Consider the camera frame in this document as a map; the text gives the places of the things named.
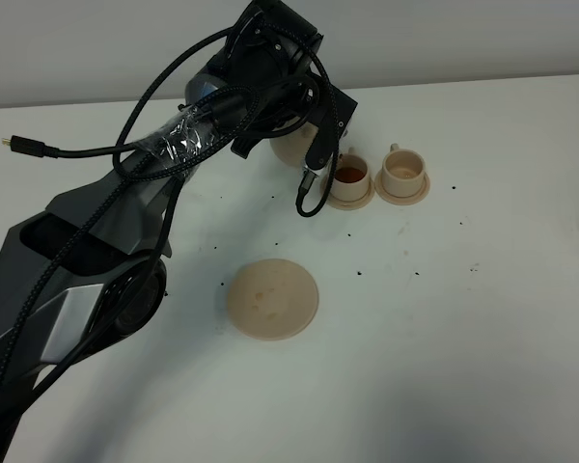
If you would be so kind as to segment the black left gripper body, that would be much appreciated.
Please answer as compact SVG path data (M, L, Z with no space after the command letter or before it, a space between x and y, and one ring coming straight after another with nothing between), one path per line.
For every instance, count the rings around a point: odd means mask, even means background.
M257 142L289 135L309 120L326 94L322 78L311 71L262 88L262 110L236 138Z

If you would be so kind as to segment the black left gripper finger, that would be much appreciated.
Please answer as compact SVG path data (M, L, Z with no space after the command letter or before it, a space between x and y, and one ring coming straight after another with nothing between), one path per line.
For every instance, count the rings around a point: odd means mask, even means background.
M258 139L237 137L233 140L231 145L232 153L240 156L241 158L247 158L251 150L259 143Z

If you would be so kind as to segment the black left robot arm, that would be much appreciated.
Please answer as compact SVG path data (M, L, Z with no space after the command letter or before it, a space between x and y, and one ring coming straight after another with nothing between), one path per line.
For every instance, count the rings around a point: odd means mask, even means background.
M223 148L323 121L334 89L317 57L322 35L280 1L254 1L212 35L222 48L189 80L177 114L146 137L61 150L13 136L37 158L110 156L100 180L56 196L11 227L0 250L0 461L21 416L73 364L150 321L167 283L170 228L184 184Z

